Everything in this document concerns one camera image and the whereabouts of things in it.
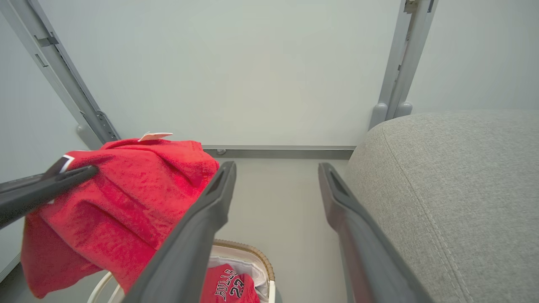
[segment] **laundry basket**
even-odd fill
[[[261,303],[275,303],[275,275],[268,258],[256,247],[247,244],[219,240],[213,242],[208,268],[229,264],[238,274],[251,276]],[[96,303],[103,289],[113,280],[108,272],[94,288],[88,303]],[[118,285],[108,303],[120,303],[125,298],[123,289]]]

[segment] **floor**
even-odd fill
[[[275,271],[277,302],[346,302],[337,234],[324,216],[317,178],[319,162],[343,173],[346,160],[233,159],[237,164],[229,222],[216,238],[260,249]],[[220,158],[222,163],[228,159]],[[0,302],[86,302],[105,272],[38,300],[20,266],[0,284]],[[110,294],[115,286],[104,290]]]

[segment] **red cloth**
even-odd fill
[[[64,157],[67,170],[99,172],[26,217],[20,259],[38,298],[102,269],[128,292],[219,168],[192,141],[128,139]]]
[[[202,288],[201,303],[260,303],[248,274],[238,275],[230,265],[209,268]]]

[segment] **gray fabric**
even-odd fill
[[[539,302],[539,112],[373,128],[347,184],[436,302]]]

